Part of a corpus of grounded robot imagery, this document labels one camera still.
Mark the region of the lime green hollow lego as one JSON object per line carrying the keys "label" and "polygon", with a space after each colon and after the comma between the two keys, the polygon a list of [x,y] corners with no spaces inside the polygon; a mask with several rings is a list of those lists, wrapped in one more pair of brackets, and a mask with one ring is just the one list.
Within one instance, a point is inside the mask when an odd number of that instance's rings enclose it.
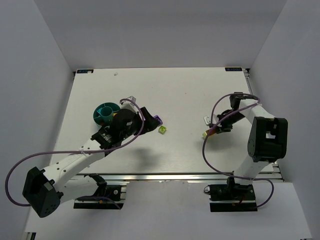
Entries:
{"label": "lime green hollow lego", "polygon": [[160,134],[164,134],[166,131],[167,131],[167,128],[166,128],[165,126],[163,126],[163,125],[161,125],[161,126],[159,127],[159,129],[158,129],[158,132],[159,132]]}

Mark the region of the orange studded lego brick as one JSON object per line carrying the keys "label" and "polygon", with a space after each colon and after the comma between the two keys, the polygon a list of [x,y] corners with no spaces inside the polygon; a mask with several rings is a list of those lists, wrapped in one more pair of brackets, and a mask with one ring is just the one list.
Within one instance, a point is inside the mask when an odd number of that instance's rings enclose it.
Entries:
{"label": "orange studded lego brick", "polygon": [[215,133],[216,133],[216,130],[213,129],[213,128],[208,129],[208,130],[205,131],[205,135],[206,135],[206,136],[212,136],[212,135],[214,135]]}

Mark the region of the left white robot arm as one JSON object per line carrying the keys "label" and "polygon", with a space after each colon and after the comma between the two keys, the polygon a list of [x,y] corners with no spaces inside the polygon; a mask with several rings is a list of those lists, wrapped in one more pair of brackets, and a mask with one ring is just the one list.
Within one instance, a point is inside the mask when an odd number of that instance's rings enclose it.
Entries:
{"label": "left white robot arm", "polygon": [[109,186],[97,173],[76,176],[112,153],[127,138],[151,132],[161,125],[160,119],[145,107],[141,112],[139,116],[133,110],[120,109],[80,148],[79,154],[72,153],[54,165],[28,171],[22,195],[40,218],[49,216],[70,200],[110,203],[113,209],[121,209],[119,186]]}

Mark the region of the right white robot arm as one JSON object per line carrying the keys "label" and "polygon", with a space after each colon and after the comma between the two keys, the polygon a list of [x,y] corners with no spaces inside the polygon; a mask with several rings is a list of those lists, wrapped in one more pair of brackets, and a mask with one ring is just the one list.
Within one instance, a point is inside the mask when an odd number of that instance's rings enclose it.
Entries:
{"label": "right white robot arm", "polygon": [[260,99],[243,92],[229,93],[231,109],[211,114],[210,134],[227,133],[233,124],[247,119],[251,130],[247,142],[247,157],[233,171],[231,178],[236,186],[251,185],[266,166],[285,157],[287,152],[288,121],[275,117],[260,104]]}

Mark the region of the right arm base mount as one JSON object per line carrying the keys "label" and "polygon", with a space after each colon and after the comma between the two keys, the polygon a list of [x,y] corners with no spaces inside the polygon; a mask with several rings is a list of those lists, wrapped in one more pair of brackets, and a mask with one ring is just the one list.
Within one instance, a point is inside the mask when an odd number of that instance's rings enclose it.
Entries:
{"label": "right arm base mount", "polygon": [[229,177],[225,184],[207,185],[203,192],[209,196],[212,213],[257,212],[253,185],[240,185]]}

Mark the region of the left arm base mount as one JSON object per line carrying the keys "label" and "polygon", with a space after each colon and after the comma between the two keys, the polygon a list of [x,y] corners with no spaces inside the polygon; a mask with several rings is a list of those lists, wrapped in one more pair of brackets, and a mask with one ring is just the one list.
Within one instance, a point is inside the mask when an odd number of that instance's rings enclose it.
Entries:
{"label": "left arm base mount", "polygon": [[74,201],[74,209],[85,210],[121,210],[124,206],[124,186],[108,184],[97,173],[87,175],[97,185],[92,195],[81,196]]}

